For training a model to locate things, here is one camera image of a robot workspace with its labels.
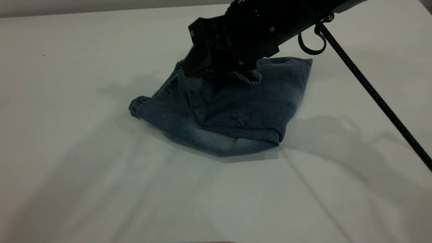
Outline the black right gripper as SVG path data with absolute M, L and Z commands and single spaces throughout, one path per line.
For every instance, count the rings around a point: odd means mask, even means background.
M 186 77 L 208 70 L 248 72 L 282 43 L 265 0 L 235 0 L 224 15 L 198 18 L 188 27 L 193 47 L 183 60 Z

